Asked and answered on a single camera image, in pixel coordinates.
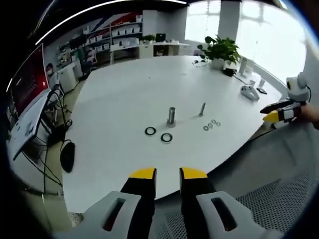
green leaves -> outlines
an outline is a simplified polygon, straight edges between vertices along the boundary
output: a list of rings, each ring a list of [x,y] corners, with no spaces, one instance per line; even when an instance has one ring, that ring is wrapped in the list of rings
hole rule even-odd
[[[205,37],[205,42],[207,43],[207,49],[204,49],[203,45],[197,46],[205,54],[205,56],[200,56],[202,59],[207,57],[210,60],[223,59],[233,63],[239,62],[240,55],[237,52],[239,47],[235,44],[234,40],[230,38],[221,39],[219,36],[216,36],[214,39],[207,36]]]

monitor screen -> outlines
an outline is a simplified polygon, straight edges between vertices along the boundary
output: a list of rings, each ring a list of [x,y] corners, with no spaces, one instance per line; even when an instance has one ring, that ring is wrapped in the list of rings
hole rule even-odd
[[[41,44],[23,62],[11,83],[11,95],[18,116],[36,96],[47,88],[43,44]]]

white device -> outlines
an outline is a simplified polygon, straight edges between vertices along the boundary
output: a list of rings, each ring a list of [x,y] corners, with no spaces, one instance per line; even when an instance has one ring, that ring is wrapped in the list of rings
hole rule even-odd
[[[259,100],[259,95],[257,91],[254,89],[254,87],[252,86],[243,86],[240,89],[240,93],[252,101]]]

rubber o-ring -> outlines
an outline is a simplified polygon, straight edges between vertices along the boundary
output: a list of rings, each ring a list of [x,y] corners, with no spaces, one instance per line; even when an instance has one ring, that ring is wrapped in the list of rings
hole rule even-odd
[[[165,140],[164,137],[168,135],[169,136],[169,140]],[[173,136],[170,134],[170,133],[163,133],[160,137],[161,141],[165,142],[165,143],[168,143],[168,142],[171,142],[172,139],[173,139]]]
[[[146,135],[151,136],[151,135],[153,135],[153,134],[155,134],[155,133],[156,133],[156,129],[155,129],[154,127],[147,127],[147,128],[145,129],[145,134],[146,134]]]

white flower pot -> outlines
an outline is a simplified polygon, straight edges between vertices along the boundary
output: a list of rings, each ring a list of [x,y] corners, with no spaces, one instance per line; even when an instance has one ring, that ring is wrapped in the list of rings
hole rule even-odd
[[[222,70],[224,67],[224,60],[214,59],[209,63],[209,67],[213,70]]]

